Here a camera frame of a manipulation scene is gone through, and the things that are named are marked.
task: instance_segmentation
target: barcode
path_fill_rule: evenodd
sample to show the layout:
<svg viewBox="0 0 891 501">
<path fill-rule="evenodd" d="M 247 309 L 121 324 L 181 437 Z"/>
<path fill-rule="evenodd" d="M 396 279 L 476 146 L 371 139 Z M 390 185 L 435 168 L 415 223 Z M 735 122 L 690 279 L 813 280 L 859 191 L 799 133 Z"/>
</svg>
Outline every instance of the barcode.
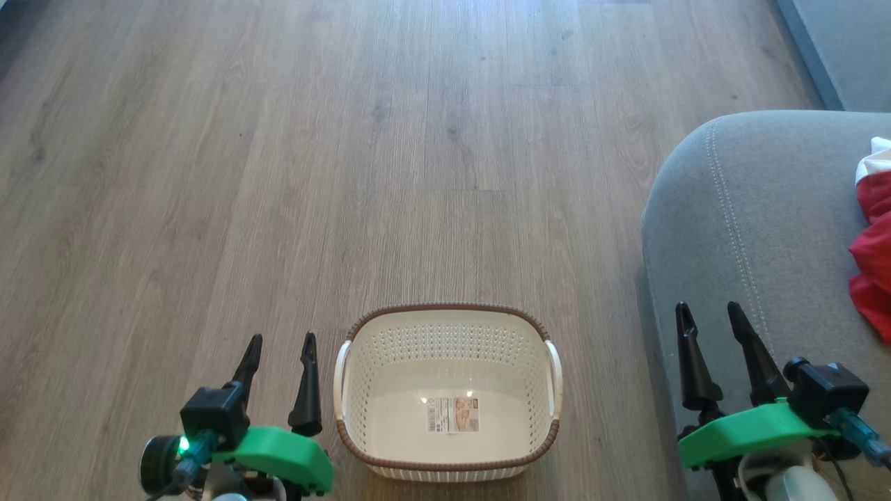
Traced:
<svg viewBox="0 0 891 501">
<path fill-rule="evenodd" d="M 427 406 L 427 431 L 437 430 L 437 409 L 433 402 Z"/>
</svg>

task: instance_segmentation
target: gray fabric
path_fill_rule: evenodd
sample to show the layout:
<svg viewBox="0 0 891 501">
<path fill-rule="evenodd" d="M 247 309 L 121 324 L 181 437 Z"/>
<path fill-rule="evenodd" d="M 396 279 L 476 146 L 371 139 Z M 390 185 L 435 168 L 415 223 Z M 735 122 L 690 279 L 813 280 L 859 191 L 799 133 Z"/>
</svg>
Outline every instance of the gray fabric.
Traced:
<svg viewBox="0 0 891 501">
<path fill-rule="evenodd" d="M 891 349 L 854 309 L 847 251 L 865 228 L 854 170 L 891 114 L 758 111 L 712 120 L 666 160 L 643 215 L 643 253 L 677 430 L 681 407 L 674 305 L 690 304 L 722 409 L 748 408 L 748 377 L 727 320 L 738 301 L 782 368 L 791 357 L 839 362 L 871 387 L 863 415 L 891 439 Z M 845 464 L 858 499 L 887 500 L 891 474 Z M 711 476 L 687 473 L 693 499 Z"/>
<path fill-rule="evenodd" d="M 827 108 L 891 111 L 891 2 L 777 4 Z"/>
</svg>

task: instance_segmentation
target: red cloth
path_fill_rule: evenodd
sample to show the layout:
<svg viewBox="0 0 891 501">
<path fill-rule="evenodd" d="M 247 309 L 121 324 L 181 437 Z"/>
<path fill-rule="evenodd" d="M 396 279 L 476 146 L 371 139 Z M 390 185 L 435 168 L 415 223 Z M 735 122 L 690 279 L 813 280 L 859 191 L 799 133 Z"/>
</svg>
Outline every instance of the red cloth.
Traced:
<svg viewBox="0 0 891 501">
<path fill-rule="evenodd" d="M 891 343 L 891 171 L 861 179 L 857 201 L 870 226 L 851 244 L 861 272 L 851 278 L 851 298 L 882 340 Z"/>
</svg>

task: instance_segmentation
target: green plastic bracket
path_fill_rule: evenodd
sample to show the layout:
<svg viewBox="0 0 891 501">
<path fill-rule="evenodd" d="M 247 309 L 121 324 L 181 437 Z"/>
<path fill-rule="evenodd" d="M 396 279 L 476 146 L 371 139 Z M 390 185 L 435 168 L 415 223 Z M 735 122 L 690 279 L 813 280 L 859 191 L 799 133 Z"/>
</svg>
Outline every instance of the green plastic bracket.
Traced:
<svg viewBox="0 0 891 501">
<path fill-rule="evenodd" d="M 249 468 L 309 489 L 331 492 L 334 464 L 313 439 L 272 426 L 251 426 L 238 448 L 217 452 L 213 461 L 235 460 Z"/>
<path fill-rule="evenodd" d="M 789 408 L 785 398 L 705 424 L 678 441 L 684 468 L 702 468 L 753 452 L 779 448 L 811 437 L 838 435 L 815 430 Z"/>
</svg>

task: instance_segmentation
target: gray upholstered ottoman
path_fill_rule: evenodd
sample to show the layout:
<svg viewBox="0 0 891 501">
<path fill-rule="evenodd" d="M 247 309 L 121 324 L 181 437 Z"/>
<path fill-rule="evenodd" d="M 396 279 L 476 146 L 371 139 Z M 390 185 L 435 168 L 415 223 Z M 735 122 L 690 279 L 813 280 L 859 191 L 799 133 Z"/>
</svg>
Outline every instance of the gray upholstered ottoman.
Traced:
<svg viewBox="0 0 891 501">
<path fill-rule="evenodd" d="M 800 355 L 839 362 L 865 380 L 871 394 L 862 415 L 891 439 L 891 349 L 847 289 L 856 273 L 847 247 L 865 227 L 854 169 L 874 136 L 891 136 L 891 114 L 742 113 L 698 128 L 666 160 L 642 232 L 677 430 L 696 420 L 681 407 L 674 327 L 681 300 L 723 388 L 722 409 L 749 407 L 745 362 L 726 313 L 736 300 L 780 368 Z M 857 499 L 891 499 L 891 472 L 862 458 L 843 467 Z M 687 486 L 692 499 L 716 499 L 707 472 L 688 472 Z"/>
</svg>

